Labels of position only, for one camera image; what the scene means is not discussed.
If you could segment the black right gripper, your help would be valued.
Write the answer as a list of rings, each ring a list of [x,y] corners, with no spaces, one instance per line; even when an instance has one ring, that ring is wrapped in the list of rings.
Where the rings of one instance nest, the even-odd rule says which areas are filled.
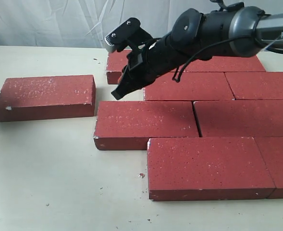
[[[152,48],[131,54],[121,70],[117,88],[111,92],[116,100],[152,84],[158,77],[183,65],[199,48],[198,41],[183,45],[164,36]]]

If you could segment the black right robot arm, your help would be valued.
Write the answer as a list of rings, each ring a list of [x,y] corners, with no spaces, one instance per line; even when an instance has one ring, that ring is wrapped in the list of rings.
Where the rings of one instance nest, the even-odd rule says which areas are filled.
[[[105,37],[110,53],[131,49],[117,88],[119,100],[151,85],[160,76],[173,71],[179,82],[186,67],[195,60],[214,56],[252,57],[261,50],[283,54],[283,13],[267,14],[255,6],[237,3],[203,14],[188,9],[176,20],[172,30],[154,38],[131,17]]]

